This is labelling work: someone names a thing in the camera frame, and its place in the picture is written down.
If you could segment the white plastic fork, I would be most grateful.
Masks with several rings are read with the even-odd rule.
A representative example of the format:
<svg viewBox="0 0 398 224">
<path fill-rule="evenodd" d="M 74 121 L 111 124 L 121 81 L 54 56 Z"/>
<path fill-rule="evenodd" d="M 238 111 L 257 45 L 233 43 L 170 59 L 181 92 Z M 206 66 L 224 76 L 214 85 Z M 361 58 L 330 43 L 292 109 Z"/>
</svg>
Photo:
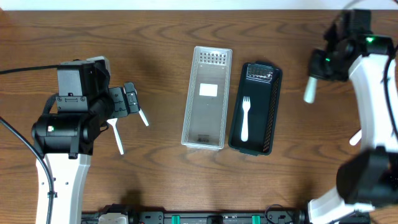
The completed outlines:
<svg viewBox="0 0 398 224">
<path fill-rule="evenodd" d="M 244 96 L 243 97 L 243 103 L 242 103 L 242 108 L 243 108 L 243 124 L 242 124 L 242 130 L 241 130 L 241 140 L 242 142 L 246 142 L 248 140 L 248 112 L 251 108 L 251 102 L 250 102 L 250 97 Z"/>
<path fill-rule="evenodd" d="M 304 102 L 312 104 L 315 101 L 316 90 L 317 90 L 317 79 L 309 77 L 303 96 Z"/>
</svg>

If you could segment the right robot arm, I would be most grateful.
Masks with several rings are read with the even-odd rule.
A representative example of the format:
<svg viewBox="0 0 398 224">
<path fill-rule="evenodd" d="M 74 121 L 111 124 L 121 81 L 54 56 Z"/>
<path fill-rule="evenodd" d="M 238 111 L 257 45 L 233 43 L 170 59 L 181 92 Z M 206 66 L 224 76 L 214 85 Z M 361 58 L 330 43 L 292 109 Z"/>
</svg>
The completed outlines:
<svg viewBox="0 0 398 224">
<path fill-rule="evenodd" d="M 336 185 L 307 206 L 310 223 L 338 223 L 397 203 L 397 47 L 371 31 L 371 11 L 344 10 L 325 32 L 326 47 L 308 64 L 304 100 L 317 82 L 350 81 L 361 125 L 361 150 L 337 172 Z"/>
</svg>

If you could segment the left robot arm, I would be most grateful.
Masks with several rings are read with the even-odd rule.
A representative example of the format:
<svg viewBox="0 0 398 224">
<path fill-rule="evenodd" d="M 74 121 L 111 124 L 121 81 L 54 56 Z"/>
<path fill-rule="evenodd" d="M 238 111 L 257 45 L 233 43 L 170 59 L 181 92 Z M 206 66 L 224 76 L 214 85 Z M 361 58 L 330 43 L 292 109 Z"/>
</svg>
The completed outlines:
<svg viewBox="0 0 398 224">
<path fill-rule="evenodd" d="M 63 62 L 57 68 L 58 94 L 50 97 L 32 127 L 34 147 L 50 178 L 36 164 L 39 197 L 36 223 L 80 223 L 86 176 L 102 127 L 142 114 L 133 83 L 109 87 L 104 56 Z"/>
</svg>

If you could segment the white plastic spoon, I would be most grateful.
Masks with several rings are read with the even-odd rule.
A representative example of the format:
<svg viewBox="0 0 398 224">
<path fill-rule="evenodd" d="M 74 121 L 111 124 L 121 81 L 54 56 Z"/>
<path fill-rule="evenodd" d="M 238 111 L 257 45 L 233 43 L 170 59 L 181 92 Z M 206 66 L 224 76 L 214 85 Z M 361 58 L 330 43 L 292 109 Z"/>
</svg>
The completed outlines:
<svg viewBox="0 0 398 224">
<path fill-rule="evenodd" d="M 120 155 L 124 155 L 123 143 L 122 143 L 119 131 L 118 131 L 117 122 L 118 122 L 117 118 L 112 118 L 112 119 L 107 120 L 107 123 L 110 124 L 113 128 L 116 144 L 118 146 Z"/>
<path fill-rule="evenodd" d="M 144 124 L 146 126 L 149 126 L 149 122 L 148 122 L 148 120 L 147 120 L 147 118 L 146 118 L 146 116 L 145 116 L 145 114 L 144 114 L 142 109 L 139 110 L 139 115 L 140 115 L 142 121 L 144 122 Z"/>
<path fill-rule="evenodd" d="M 349 144 L 350 144 L 351 146 L 355 146 L 355 145 L 357 145 L 357 143 L 360 142 L 361 138 L 362 138 L 362 130 L 360 129 L 357 133 L 355 133 L 355 134 L 350 138 Z"/>
</svg>

